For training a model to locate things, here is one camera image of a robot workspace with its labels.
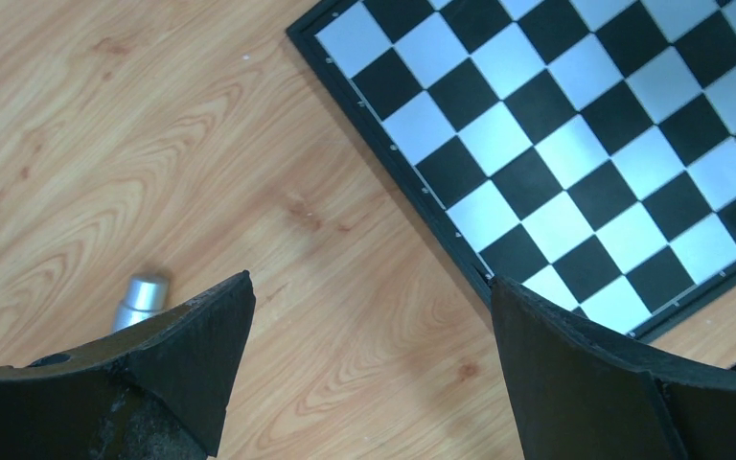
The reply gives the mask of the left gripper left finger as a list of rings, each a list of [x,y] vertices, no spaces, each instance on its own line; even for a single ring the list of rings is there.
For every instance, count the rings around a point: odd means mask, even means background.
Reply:
[[[26,367],[0,367],[0,459],[217,456],[256,298],[248,271]]]

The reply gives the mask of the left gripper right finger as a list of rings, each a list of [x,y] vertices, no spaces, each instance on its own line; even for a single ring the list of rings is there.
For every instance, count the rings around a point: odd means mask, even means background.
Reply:
[[[502,373],[528,459],[736,459],[736,371],[669,354],[492,281]]]

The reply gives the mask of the folding chess board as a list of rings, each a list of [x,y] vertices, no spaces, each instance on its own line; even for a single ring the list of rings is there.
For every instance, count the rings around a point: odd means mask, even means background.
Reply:
[[[736,1],[322,1],[287,34],[481,298],[652,340],[736,286]]]

